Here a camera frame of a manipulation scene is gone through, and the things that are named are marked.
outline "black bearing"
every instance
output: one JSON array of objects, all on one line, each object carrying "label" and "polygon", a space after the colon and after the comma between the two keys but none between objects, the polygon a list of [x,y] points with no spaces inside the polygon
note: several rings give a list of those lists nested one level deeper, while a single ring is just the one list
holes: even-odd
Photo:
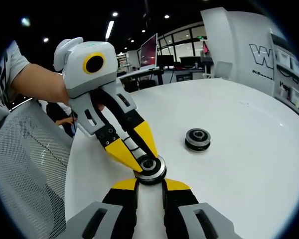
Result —
[{"label": "black bearing", "polygon": [[145,185],[154,185],[163,181],[167,169],[162,157],[150,158],[147,154],[137,159],[137,162],[143,169],[141,173],[134,171],[134,175],[139,182]]},{"label": "black bearing", "polygon": [[192,151],[201,152],[210,146],[210,134],[201,128],[192,128],[186,133],[185,145]]}]

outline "white table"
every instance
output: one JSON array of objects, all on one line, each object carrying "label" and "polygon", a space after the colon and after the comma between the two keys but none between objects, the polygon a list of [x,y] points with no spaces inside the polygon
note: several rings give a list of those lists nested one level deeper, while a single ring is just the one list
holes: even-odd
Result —
[{"label": "white table", "polygon": [[[166,161],[167,178],[189,185],[199,202],[230,219],[244,239],[272,239],[282,232],[299,205],[296,113],[257,90],[221,79],[153,87],[133,98]],[[103,114],[125,138],[113,115],[107,109]],[[184,146],[186,132],[195,127],[211,135],[205,152]],[[117,181],[133,177],[99,142],[78,131],[66,175],[66,220],[101,202]],[[161,185],[140,185],[137,216],[135,239],[166,238]]]}]

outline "black joint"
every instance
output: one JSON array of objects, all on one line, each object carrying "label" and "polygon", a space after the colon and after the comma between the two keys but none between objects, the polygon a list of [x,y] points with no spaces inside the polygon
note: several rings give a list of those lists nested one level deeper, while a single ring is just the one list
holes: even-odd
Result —
[{"label": "black joint", "polygon": [[103,147],[113,143],[119,136],[116,134],[116,130],[110,124],[107,124],[95,132],[96,138],[100,141]]}]

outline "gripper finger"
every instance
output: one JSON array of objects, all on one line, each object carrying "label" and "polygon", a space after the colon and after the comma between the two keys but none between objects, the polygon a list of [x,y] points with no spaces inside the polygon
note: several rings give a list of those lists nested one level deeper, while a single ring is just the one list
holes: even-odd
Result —
[{"label": "gripper finger", "polygon": [[105,151],[117,162],[137,172],[142,172],[142,168],[137,163],[135,157],[129,151],[122,139],[116,134],[116,131],[111,124],[108,123],[100,128],[95,132],[95,135]]}]

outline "human arm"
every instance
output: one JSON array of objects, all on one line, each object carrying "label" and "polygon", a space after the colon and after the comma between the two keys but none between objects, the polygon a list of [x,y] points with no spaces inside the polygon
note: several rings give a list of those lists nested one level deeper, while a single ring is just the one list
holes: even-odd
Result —
[{"label": "human arm", "polygon": [[36,64],[28,64],[15,77],[11,87],[28,97],[68,105],[69,97],[62,75]]}]

